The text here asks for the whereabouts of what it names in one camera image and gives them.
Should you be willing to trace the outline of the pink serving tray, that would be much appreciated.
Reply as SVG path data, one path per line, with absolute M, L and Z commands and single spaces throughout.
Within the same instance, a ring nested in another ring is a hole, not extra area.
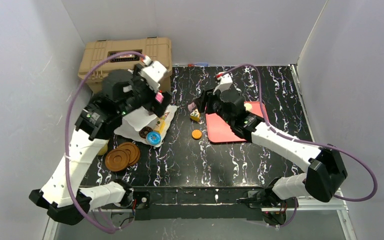
M 250 111 L 253 114 L 256 114 L 260 117 L 263 117 L 263 113 L 267 113 L 266 106 L 263 104 L 261 110 L 259 101 L 245 101 L 244 103 L 251 103 L 252 110 Z M 216 113 L 206 114 L 206 128 L 207 128 L 207 137 L 208 140 L 213 144 L 222 144 L 222 143 L 235 143 L 235 142 L 245 142 L 246 140 L 236 136 L 230 126 L 223 121 Z

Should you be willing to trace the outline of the round orange waffle cookie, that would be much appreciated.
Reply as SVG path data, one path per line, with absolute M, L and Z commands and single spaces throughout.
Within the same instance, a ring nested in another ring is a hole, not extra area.
M 201 139 L 202 136 L 203 136 L 203 133 L 202 133 L 202 131 L 199 130 L 199 129 L 195 129 L 195 130 L 193 130 L 193 131 L 191 132 L 191 137 L 192 137 L 193 139 L 195 139 L 195 140 L 199 140 L 199 139 Z

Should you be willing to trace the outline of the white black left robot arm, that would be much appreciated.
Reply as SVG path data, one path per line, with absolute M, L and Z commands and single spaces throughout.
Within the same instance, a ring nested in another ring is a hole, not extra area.
M 145 67 L 130 72 L 112 70 L 81 111 L 72 135 L 66 136 L 65 153 L 47 183 L 33 190 L 29 199 L 44 208 L 54 221 L 76 225 L 88 212 L 109 204 L 129 206 L 133 188 L 123 180 L 95 187 L 80 186 L 98 152 L 123 119 L 138 109 L 161 117 L 171 103 L 171 94 L 160 91 L 167 70 Z

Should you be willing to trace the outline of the white three-tier cake stand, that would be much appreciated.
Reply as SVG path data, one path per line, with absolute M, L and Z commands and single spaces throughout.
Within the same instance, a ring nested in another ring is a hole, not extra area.
M 157 146 L 152 145 L 153 147 L 158 148 L 162 145 L 177 110 L 178 107 L 176 105 L 169 105 L 166 108 L 165 112 L 170 112 L 170 114 L 165 119 L 165 127 L 161 134 L 161 143 Z M 145 126 L 151 127 L 154 131 L 154 127 L 159 119 L 160 117 L 157 117 L 155 114 L 149 114 L 147 110 L 141 107 L 124 117 L 121 126 L 116 128 L 113 133 L 126 139 L 131 139 L 151 146 L 146 139 L 139 136 L 139 131 Z

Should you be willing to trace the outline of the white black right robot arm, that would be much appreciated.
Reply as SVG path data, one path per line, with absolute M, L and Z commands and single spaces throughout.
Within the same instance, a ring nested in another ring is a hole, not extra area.
M 327 203 L 348 176 L 340 153 L 332 146 L 306 144 L 268 126 L 263 117 L 246 110 L 244 98 L 234 89 L 206 90 L 193 103 L 200 113 L 217 114 L 237 137 L 268 148 L 303 171 L 273 180 L 261 195 L 264 202 L 275 204 L 293 197 L 311 196 Z

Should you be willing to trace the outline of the yellow cake slice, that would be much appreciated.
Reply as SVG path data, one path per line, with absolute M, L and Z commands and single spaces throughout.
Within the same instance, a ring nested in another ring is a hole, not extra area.
M 198 109 L 193 110 L 193 111 L 189 114 L 189 118 L 190 118 L 192 121 L 199 123 L 200 120 L 201 120 L 201 114 L 199 113 Z

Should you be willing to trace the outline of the chocolate donut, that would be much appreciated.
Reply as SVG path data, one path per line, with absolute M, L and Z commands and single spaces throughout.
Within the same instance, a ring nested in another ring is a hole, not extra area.
M 142 138 L 142 139 L 146 139 L 147 138 L 147 135 L 149 133 L 151 133 L 153 131 L 153 129 L 149 126 L 145 126 L 143 127 L 139 132 L 139 136 Z

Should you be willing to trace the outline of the pink cake slice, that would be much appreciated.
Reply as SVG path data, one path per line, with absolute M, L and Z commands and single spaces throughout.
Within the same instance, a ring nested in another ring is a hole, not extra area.
M 164 96 L 161 92 L 157 92 L 156 95 L 155 95 L 155 100 L 158 102 L 158 103 L 162 103 L 163 100 L 164 100 Z

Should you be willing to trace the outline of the yellow cake with cherry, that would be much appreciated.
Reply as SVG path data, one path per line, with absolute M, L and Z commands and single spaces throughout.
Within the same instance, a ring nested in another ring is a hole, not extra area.
M 157 132 L 158 134 L 162 134 L 163 130 L 165 128 L 165 120 L 164 119 L 159 119 L 156 124 L 155 124 L 155 127 L 153 129 L 154 132 Z

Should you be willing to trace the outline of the blue donut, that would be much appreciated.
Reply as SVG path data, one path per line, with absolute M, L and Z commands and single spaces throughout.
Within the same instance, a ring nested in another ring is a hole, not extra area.
M 161 143 L 162 137 L 156 131 L 151 131 L 146 135 L 146 141 L 151 146 L 157 146 Z

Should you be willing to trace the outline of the white round cake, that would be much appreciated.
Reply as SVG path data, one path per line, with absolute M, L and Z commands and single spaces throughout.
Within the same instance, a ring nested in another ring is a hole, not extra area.
M 244 103 L 244 108 L 246 111 L 250 112 L 253 109 L 253 105 L 249 102 Z

